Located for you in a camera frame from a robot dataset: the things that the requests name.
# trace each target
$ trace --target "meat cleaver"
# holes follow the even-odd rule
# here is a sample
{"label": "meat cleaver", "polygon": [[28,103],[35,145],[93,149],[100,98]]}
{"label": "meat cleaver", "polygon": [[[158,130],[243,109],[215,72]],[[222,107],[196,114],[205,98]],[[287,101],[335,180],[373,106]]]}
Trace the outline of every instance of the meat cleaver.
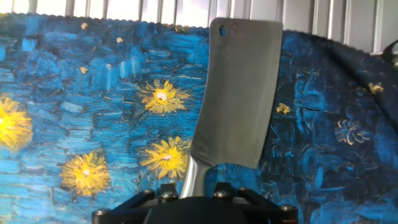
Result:
{"label": "meat cleaver", "polygon": [[207,171],[223,163],[256,169],[277,84],[283,25],[217,18],[210,25],[205,96],[180,198],[205,195]]}

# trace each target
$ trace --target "black metal clamp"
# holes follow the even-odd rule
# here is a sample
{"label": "black metal clamp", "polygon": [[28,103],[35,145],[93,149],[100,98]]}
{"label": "black metal clamp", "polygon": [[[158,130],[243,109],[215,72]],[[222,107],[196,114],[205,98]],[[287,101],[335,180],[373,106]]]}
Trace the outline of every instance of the black metal clamp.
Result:
{"label": "black metal clamp", "polygon": [[93,224],[155,223],[298,223],[298,210],[278,206],[249,188],[235,190],[229,183],[217,183],[212,198],[178,199],[174,184],[164,184],[155,196],[144,190],[115,209],[92,213]]}

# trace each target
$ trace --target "dark blue fabric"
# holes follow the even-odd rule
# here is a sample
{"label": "dark blue fabric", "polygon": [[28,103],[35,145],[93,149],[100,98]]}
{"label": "dark blue fabric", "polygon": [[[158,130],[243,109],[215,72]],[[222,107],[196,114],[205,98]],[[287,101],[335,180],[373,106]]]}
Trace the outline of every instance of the dark blue fabric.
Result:
{"label": "dark blue fabric", "polygon": [[[0,220],[87,222],[99,207],[114,208],[170,182],[141,166],[140,151],[168,137],[192,138],[208,42],[208,29],[1,18],[0,92],[26,105],[34,136],[18,152],[1,146]],[[186,109],[146,111],[137,90],[154,80],[187,90]],[[260,166],[215,167],[207,192],[216,181],[250,187],[275,203],[298,206],[300,223],[398,223],[397,85],[398,71],[378,58],[285,31]],[[290,111],[278,110],[281,104]],[[98,148],[105,150],[110,186],[92,197],[61,188],[64,163]]]}

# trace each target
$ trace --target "starry night fabric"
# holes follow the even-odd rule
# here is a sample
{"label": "starry night fabric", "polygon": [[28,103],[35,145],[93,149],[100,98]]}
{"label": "starry night fabric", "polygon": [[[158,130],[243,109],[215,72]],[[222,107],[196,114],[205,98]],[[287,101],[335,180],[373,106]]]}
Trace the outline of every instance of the starry night fabric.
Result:
{"label": "starry night fabric", "polygon": [[[89,223],[141,190],[180,187],[208,29],[0,20],[0,222]],[[260,166],[215,167],[207,193],[250,187],[297,206],[300,223],[398,223],[397,85],[378,58],[285,31]]]}

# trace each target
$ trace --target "bolt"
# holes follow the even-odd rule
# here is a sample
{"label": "bolt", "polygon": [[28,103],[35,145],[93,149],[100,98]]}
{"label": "bolt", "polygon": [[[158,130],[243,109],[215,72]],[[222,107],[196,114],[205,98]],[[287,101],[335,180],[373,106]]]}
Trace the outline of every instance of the bolt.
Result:
{"label": "bolt", "polygon": [[214,192],[213,197],[216,198],[225,198],[228,197],[230,195],[230,193],[228,191],[225,190],[219,190],[217,192]]}
{"label": "bolt", "polygon": [[152,193],[152,192],[154,192],[154,190],[145,190],[145,191],[144,191],[145,194],[150,194],[150,193]]}
{"label": "bolt", "polygon": [[95,215],[98,215],[98,216],[104,215],[104,214],[107,214],[109,211],[110,211],[110,209],[108,209],[108,208],[100,208],[97,211],[95,211]]}
{"label": "bolt", "polygon": [[296,209],[297,209],[295,206],[293,206],[293,205],[287,205],[287,204],[281,205],[279,208],[282,209],[282,210],[285,211],[285,212],[289,212],[289,211],[292,211],[292,210],[296,210]]}
{"label": "bolt", "polygon": [[164,199],[172,199],[172,198],[177,198],[177,194],[174,192],[164,192],[160,195]]}

